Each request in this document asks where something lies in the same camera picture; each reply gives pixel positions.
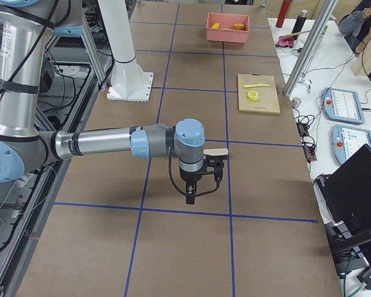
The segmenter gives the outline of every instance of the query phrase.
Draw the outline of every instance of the white desk surface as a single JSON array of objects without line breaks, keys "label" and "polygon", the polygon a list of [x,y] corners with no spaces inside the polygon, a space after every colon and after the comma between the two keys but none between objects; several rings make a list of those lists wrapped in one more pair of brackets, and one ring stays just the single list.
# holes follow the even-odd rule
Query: white desk surface
[{"label": "white desk surface", "polygon": [[[273,35],[274,42],[277,42],[279,36],[290,34],[294,26],[295,19],[286,19],[284,21],[282,28],[277,28],[275,26],[276,19],[268,19]],[[302,28],[304,30],[310,30],[313,25],[313,20],[307,20]],[[315,53],[313,61],[309,67],[311,69],[324,68],[324,67],[335,67],[342,63],[345,63],[348,58],[353,57],[352,51],[348,44],[346,43],[343,35],[338,31],[338,27],[334,21],[330,20],[327,23],[328,28],[323,37],[320,46]],[[293,48],[277,48],[278,57],[280,59],[280,64],[283,72],[285,81],[288,80],[289,75],[297,61],[297,57],[291,53],[292,49],[298,49],[303,47],[308,34],[301,34]],[[343,72],[338,76],[335,83],[332,85],[333,88],[341,88],[345,90],[353,90],[359,94],[359,98],[362,102],[366,101],[365,92],[371,88],[371,82],[366,76],[355,76],[351,69],[352,65],[355,63],[356,58],[353,58],[344,67]],[[290,99],[294,97],[299,97],[302,99],[302,103],[298,108],[301,115],[307,114],[318,114],[318,109],[315,103],[315,99],[322,94],[324,88],[329,87],[335,77],[341,72],[342,66],[336,69],[324,69],[309,72],[306,75],[307,80],[312,81],[311,93],[307,93],[307,88],[305,85],[297,84],[291,93]],[[363,108],[371,108],[371,90],[367,94],[369,102],[363,104]],[[371,111],[364,112],[365,123],[363,125],[355,125],[355,127],[360,127],[362,129],[371,130]],[[313,162],[310,167],[310,177],[315,179],[318,175],[322,173],[330,174],[333,173],[338,167],[339,163],[335,160],[332,146],[331,146],[331,129],[335,124],[341,124],[340,122],[330,121],[326,118],[324,111],[321,113],[320,123],[317,127],[317,120],[312,124],[309,129],[312,137],[317,140],[317,161]],[[315,186],[315,193],[317,200],[319,201],[320,212],[322,214],[323,221],[325,223],[330,221],[330,216],[327,212],[326,205],[317,186]],[[361,270],[353,271],[346,280],[346,293],[350,295],[356,288],[359,287],[360,282],[357,280],[356,275],[359,274]],[[371,297],[371,291],[362,290],[357,296],[359,297]]]}]

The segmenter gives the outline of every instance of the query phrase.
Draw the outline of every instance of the wooden cutting board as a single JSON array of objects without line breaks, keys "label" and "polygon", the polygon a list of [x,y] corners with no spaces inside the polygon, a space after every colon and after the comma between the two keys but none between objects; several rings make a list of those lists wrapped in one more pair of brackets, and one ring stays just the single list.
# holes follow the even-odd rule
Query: wooden cutting board
[{"label": "wooden cutting board", "polygon": [[[268,84],[271,86],[254,88],[243,87],[244,85],[257,84]],[[247,98],[247,92],[251,90],[258,93],[258,101],[253,102]],[[273,76],[238,74],[237,93],[239,111],[280,114],[278,94],[276,92],[275,79]]]}]

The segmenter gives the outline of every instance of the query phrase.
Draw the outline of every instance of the black bottle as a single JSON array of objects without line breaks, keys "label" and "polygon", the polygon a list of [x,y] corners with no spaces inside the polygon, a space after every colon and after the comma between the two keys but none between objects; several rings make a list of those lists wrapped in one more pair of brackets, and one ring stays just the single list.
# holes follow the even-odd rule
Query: black bottle
[{"label": "black bottle", "polygon": [[291,34],[301,32],[302,27],[304,26],[305,20],[307,19],[308,11],[305,9],[301,11],[299,14],[296,23],[294,24],[294,28],[292,29]]}]

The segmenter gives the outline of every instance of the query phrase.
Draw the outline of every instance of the table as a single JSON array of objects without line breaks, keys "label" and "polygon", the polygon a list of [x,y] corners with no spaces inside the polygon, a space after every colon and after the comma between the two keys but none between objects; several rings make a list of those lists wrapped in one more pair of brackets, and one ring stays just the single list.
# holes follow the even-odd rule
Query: table
[{"label": "table", "polygon": [[[207,42],[208,12],[249,14],[253,38]],[[197,118],[207,148],[229,149],[224,181],[190,206],[167,159],[75,158],[17,296],[341,296],[290,101],[279,95],[280,115],[237,110],[238,73],[284,87],[264,8],[141,2],[131,30],[150,100],[102,94],[86,129]]]},{"label": "table", "polygon": [[[275,26],[276,19],[268,19],[268,21],[270,23],[273,39],[274,41],[277,41],[279,36],[291,33],[296,20],[286,19],[282,28],[277,28]],[[312,25],[313,20],[307,20],[302,30],[310,30]],[[313,58],[312,64],[309,67],[310,70],[325,67],[335,67],[346,62],[349,57],[353,57],[350,47],[348,47],[343,35],[338,31],[338,26],[335,24],[335,22],[330,20],[328,21],[327,25],[328,29],[322,42],[320,43],[315,57]],[[297,39],[297,43],[295,44],[294,48],[298,49],[302,47],[307,39],[307,36],[307,34],[301,34]],[[284,79],[287,80],[289,77],[287,74],[291,73],[297,61],[297,57],[291,53],[291,49],[289,48],[277,48],[277,53],[280,59],[281,68],[283,70]],[[353,74],[351,67],[355,61],[356,58],[352,59],[351,62],[346,64],[343,71],[343,67],[339,67],[337,69],[323,69],[309,72],[305,78],[312,81],[311,93],[307,93],[307,89],[304,85],[297,84],[290,96],[290,99],[294,97],[302,98],[302,103],[298,108],[300,114],[318,114],[315,99],[322,94],[322,90],[325,87],[328,87],[332,84],[332,82],[335,80],[335,77],[341,71],[342,73],[338,76],[332,87],[345,90],[354,90],[359,94],[360,100],[365,102],[365,91],[371,88],[371,82],[366,76],[355,76]],[[367,95],[369,102],[362,105],[363,108],[371,108],[371,91],[369,91]],[[371,112],[364,112],[364,117],[365,124],[360,125],[360,127],[371,130]],[[333,173],[339,167],[331,148],[330,131],[335,124],[339,124],[339,122],[329,121],[324,115],[324,112],[322,112],[319,125],[317,126],[317,123],[315,123],[309,130],[312,133],[312,136],[315,138],[318,133],[317,161],[313,162],[310,168],[310,177],[312,180],[322,173]],[[319,207],[323,220],[325,223],[328,223],[330,222],[331,217],[328,214],[324,198],[317,186],[315,186],[315,193],[319,201]],[[360,270],[355,270],[350,274],[351,277],[347,279],[348,294],[352,293],[360,285],[360,282],[356,280],[356,275],[359,272]],[[371,291],[363,290],[358,293],[358,296],[371,296]]]}]

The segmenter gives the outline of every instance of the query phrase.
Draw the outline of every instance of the black monitor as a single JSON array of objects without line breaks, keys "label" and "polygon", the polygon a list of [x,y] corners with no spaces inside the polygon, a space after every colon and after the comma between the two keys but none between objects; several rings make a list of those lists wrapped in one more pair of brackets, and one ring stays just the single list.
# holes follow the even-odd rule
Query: black monitor
[{"label": "black monitor", "polygon": [[[371,148],[363,145],[324,181],[327,206],[353,234],[371,229]],[[359,246],[371,266],[371,242]]]}]

